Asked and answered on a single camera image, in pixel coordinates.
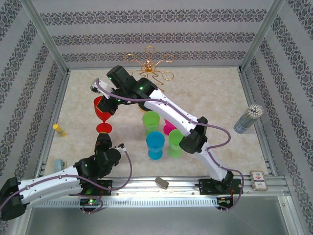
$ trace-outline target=pencil holder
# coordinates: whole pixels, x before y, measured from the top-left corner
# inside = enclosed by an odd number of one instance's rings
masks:
[[[251,104],[249,108],[242,114],[239,120],[234,125],[234,130],[238,134],[242,134],[252,126],[257,119],[263,114],[263,108],[258,104]]]

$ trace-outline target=pink plastic cup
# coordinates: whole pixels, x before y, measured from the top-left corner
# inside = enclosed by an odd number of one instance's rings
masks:
[[[163,128],[164,134],[167,136],[171,133],[171,131],[177,129],[172,123],[165,119],[166,125]]]

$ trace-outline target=green plastic cup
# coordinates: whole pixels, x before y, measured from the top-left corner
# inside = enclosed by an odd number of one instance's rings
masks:
[[[160,115],[155,111],[148,111],[142,116],[142,122],[148,132],[157,131]]]
[[[171,131],[169,135],[170,147],[168,149],[168,155],[170,157],[179,158],[182,155],[182,149],[179,146],[179,142],[182,140],[183,137],[184,136],[178,129]]]

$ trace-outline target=blue plastic cup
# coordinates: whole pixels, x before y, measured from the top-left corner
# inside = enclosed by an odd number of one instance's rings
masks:
[[[163,147],[165,143],[165,137],[159,132],[151,132],[147,138],[146,143],[148,146],[148,155],[152,160],[159,160],[163,155]]]

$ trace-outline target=marble floor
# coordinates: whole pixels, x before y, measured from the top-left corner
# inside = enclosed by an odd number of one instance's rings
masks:
[[[96,126],[101,122],[93,108],[93,100],[99,96],[89,87],[96,78],[110,83],[106,77],[109,70],[71,71],[58,124],[66,132],[62,138],[55,133],[49,153],[45,175],[53,173],[53,162],[62,159],[73,165],[81,158],[93,155],[98,133]],[[233,125],[247,108],[247,102],[236,68],[174,68],[172,81],[161,86],[165,94],[182,109],[197,117],[204,116],[210,124],[227,129],[232,136],[229,144],[214,150],[224,166],[249,174],[250,170],[262,170],[267,174],[263,154],[254,128],[239,135]],[[121,105],[107,123],[113,126],[110,133],[113,145],[124,143],[133,163],[133,176],[200,176],[209,172],[196,156],[183,153],[178,159],[167,155],[168,136],[163,157],[153,161],[148,157],[145,142],[143,113],[137,105]],[[159,131],[163,133],[164,119]],[[226,141],[224,132],[207,129],[211,145]],[[110,176],[128,176],[130,167],[123,154],[118,166]]]

